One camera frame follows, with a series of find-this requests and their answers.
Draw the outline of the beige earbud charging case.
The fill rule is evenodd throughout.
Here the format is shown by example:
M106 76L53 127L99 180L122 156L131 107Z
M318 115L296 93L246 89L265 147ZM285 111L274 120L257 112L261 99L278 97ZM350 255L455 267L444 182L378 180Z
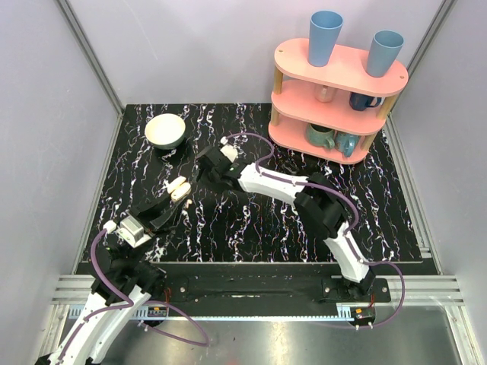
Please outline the beige earbud charging case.
M178 202L184 198L191 191L191 185L186 177L178 176L175 180L170 182L166 187L167 193L170 195L172 202Z

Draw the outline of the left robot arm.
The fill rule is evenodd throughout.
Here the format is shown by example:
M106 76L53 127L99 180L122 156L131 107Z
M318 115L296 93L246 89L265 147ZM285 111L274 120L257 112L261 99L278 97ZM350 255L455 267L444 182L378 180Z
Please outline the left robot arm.
M94 282L75 324L51 353L38 364L100 364L110 346L148 301L165 296L167 273L145 260L151 241L172 231L186 193L165 192L107 221L91 244Z

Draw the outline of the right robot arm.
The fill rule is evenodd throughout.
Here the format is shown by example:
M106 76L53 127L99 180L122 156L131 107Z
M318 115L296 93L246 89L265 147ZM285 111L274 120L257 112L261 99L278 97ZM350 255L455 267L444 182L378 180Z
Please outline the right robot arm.
M304 231L321 239L338 262L348 297L359 302L371 295L375 274L355 242L344 207L353 204L330 188L325 176L291 176L239 161L229 144L205 148L196 162L197 180L215 192L255 193L292 205Z

